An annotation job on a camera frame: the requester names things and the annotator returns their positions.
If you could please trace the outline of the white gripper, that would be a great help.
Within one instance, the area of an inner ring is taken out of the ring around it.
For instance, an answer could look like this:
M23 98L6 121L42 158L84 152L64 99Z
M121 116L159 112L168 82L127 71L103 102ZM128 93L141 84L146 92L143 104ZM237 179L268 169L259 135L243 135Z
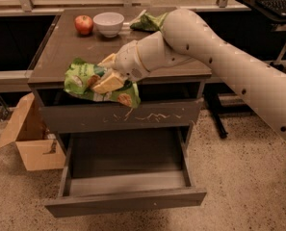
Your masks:
M136 40L123 45L116 54L112 53L98 65L110 68L91 87L92 91L99 94L122 88L127 79L138 82L149 75L140 60Z

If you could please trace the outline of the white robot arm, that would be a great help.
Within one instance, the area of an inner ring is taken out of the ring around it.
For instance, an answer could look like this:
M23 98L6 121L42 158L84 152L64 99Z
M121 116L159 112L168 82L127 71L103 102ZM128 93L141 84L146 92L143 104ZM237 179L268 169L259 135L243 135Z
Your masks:
M224 41L196 13L178 9L154 17L141 12L133 29L152 34L123 45L102 61L108 71L91 89L106 93L162 67L190 60L206 64L286 141L286 74Z

